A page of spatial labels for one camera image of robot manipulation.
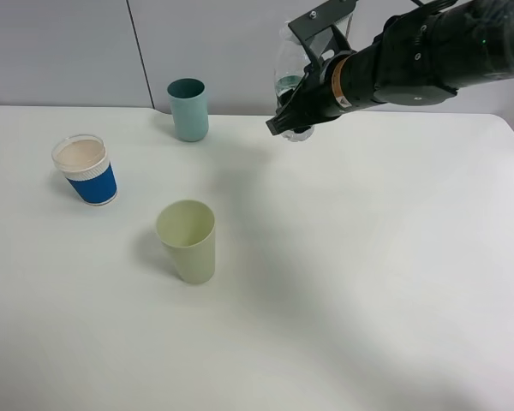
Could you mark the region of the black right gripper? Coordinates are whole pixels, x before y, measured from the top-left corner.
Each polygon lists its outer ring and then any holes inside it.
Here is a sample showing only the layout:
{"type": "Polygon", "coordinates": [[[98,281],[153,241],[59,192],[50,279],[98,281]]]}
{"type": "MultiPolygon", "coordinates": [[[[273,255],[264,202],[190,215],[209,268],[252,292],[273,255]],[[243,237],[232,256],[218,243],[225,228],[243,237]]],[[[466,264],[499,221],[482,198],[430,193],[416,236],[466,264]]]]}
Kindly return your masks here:
{"type": "Polygon", "coordinates": [[[304,74],[281,74],[275,80],[276,114],[266,123],[273,135],[311,136],[315,124],[345,112],[333,95],[332,71],[354,53],[338,23],[347,21],[355,8],[355,1],[326,1],[288,24],[310,64],[304,74]]]}

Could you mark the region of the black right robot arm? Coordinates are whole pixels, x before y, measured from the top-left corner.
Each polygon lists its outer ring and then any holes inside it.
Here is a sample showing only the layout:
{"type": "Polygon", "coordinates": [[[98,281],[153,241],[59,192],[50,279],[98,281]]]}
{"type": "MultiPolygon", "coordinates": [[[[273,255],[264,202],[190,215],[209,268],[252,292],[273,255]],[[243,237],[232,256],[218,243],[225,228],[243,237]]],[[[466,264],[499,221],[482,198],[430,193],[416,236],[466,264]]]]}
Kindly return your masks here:
{"type": "Polygon", "coordinates": [[[267,121],[271,134],[383,104],[441,104],[461,88],[514,78],[514,1],[419,3],[360,51],[337,27],[355,8],[326,1],[289,22],[309,63],[267,121]]]}

